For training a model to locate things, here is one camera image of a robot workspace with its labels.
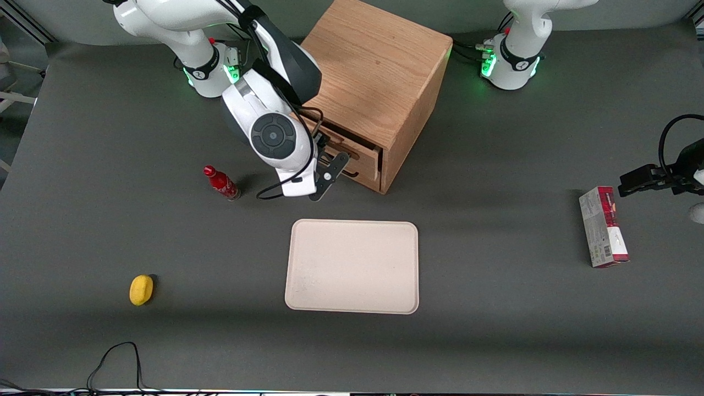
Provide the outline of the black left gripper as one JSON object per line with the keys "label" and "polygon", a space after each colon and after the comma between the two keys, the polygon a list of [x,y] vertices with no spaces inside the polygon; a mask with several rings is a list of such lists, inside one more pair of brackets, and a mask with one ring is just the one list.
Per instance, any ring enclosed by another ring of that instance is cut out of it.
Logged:
{"label": "black left gripper", "polygon": [[619,196],[626,197],[641,191],[659,191],[671,188],[674,195],[703,194],[702,185],[703,139],[685,146],[676,161],[669,166],[674,180],[667,177],[662,167],[646,164],[633,172],[622,175],[619,180]]}

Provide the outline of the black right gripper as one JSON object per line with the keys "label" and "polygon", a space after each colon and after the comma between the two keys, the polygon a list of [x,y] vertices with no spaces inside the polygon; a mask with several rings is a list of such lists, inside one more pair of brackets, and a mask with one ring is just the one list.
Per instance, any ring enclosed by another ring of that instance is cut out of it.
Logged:
{"label": "black right gripper", "polygon": [[319,128],[314,128],[311,132],[313,148],[313,157],[315,161],[332,161],[334,155],[327,153],[326,148],[331,141],[330,137],[321,132]]}

